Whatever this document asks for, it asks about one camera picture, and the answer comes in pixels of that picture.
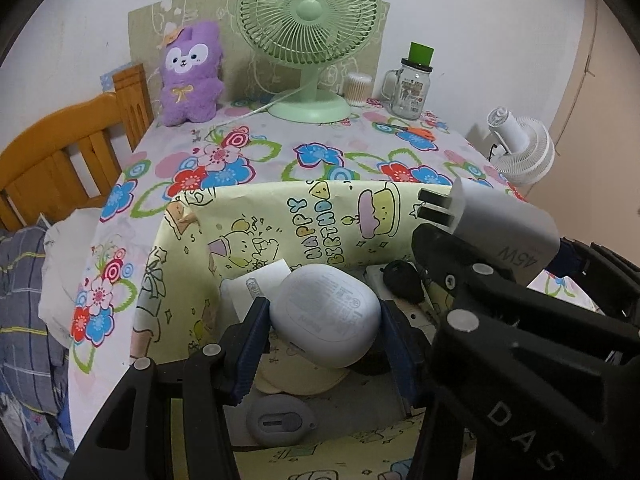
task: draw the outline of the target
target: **white pillow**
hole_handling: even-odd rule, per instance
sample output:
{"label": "white pillow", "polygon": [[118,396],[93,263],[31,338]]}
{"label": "white pillow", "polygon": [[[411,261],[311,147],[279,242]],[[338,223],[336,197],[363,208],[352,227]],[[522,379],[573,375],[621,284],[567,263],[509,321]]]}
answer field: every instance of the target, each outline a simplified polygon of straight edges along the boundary
{"label": "white pillow", "polygon": [[100,219],[100,209],[77,209],[47,230],[38,317],[50,334],[69,347],[78,285]]}

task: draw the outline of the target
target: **white clip fan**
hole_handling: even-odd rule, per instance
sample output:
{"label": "white clip fan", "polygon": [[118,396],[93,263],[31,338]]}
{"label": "white clip fan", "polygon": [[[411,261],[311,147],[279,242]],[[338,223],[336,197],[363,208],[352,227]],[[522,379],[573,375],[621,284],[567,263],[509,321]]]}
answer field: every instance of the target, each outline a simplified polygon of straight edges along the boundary
{"label": "white clip fan", "polygon": [[516,118],[504,107],[491,111],[486,121],[504,149],[492,157],[491,163],[509,182],[526,186],[548,173],[556,150],[544,124],[536,119]]}

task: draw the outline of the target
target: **white wall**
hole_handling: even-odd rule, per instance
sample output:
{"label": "white wall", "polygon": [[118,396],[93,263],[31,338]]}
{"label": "white wall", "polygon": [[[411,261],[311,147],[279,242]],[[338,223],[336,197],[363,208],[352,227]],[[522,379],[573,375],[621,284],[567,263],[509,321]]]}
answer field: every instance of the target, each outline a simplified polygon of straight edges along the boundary
{"label": "white wall", "polygon": [[[130,61],[127,13],[159,0],[46,0],[0,67],[0,150]],[[551,124],[574,63],[584,0],[386,0],[376,88],[411,41],[435,48],[427,106],[457,131],[505,104]]]}

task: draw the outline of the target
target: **green lid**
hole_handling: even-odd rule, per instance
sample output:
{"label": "green lid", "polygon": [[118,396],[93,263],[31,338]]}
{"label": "green lid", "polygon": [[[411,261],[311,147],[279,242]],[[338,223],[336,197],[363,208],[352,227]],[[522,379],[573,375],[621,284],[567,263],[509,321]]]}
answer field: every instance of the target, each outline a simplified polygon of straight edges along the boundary
{"label": "green lid", "polygon": [[430,46],[412,43],[409,49],[409,61],[429,66],[433,57],[433,49]]}

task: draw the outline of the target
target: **purple plush toy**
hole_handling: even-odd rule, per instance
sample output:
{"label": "purple plush toy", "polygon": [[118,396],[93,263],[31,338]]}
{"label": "purple plush toy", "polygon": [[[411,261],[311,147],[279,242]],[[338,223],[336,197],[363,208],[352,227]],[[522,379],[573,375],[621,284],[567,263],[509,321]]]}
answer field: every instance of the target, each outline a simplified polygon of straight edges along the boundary
{"label": "purple plush toy", "polygon": [[203,123],[216,116],[216,99],[224,89],[218,79],[219,38],[216,22],[199,22],[185,27],[164,48],[160,102],[165,126],[187,120]]}

